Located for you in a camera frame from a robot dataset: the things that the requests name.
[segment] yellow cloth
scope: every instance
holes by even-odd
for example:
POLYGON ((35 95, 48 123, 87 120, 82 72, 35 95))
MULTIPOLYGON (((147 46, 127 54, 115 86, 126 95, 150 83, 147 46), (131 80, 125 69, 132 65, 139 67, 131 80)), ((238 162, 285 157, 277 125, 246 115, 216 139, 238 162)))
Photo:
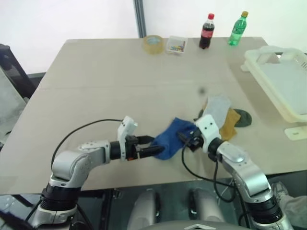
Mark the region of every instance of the yellow cloth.
POLYGON ((230 140, 236 135, 235 124, 240 120, 241 115, 230 108, 227 113, 224 125, 220 128, 222 140, 230 140))

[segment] green plastic bottle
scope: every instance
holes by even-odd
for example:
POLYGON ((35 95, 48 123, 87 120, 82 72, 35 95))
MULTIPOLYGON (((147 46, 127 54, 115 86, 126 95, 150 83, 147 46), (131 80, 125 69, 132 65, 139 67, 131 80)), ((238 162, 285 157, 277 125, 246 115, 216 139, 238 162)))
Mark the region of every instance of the green plastic bottle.
POLYGON ((232 29, 232 33, 230 38, 228 39, 228 44, 231 46, 237 46, 241 39, 241 36, 246 28, 246 17, 248 16, 247 11, 243 11, 241 14, 241 18, 236 21, 234 28, 232 29))

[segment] white wall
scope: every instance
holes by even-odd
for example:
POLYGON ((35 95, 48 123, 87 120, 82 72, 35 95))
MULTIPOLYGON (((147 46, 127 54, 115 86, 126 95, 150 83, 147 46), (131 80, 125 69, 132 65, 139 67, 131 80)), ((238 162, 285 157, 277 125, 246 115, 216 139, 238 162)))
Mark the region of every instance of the white wall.
POLYGON ((0 43, 45 72, 67 39, 137 38, 132 0, 0 0, 0 43))
POLYGON ((244 36, 262 36, 269 45, 307 52, 307 0, 143 0, 148 35, 200 37, 208 13, 215 13, 213 36, 231 34, 248 11, 244 36))

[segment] bottle cap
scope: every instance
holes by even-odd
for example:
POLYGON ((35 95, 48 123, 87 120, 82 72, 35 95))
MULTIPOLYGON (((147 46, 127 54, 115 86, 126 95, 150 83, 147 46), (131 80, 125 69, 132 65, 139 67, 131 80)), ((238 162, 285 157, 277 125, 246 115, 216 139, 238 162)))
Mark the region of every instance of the bottle cap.
POLYGON ((214 13, 209 13, 208 14, 208 19, 212 20, 214 18, 214 13))
POLYGON ((247 16, 248 16, 248 12, 247 11, 243 11, 242 14, 241 14, 241 17, 245 17, 246 18, 247 16))

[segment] tape roll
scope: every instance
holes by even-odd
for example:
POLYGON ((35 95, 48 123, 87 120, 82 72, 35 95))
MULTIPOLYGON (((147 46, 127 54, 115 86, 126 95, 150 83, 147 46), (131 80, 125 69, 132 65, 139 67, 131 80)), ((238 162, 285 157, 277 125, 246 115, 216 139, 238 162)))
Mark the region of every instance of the tape roll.
POLYGON ((160 54, 163 52, 163 38, 157 35, 149 35, 143 38, 143 48, 149 54, 160 54))

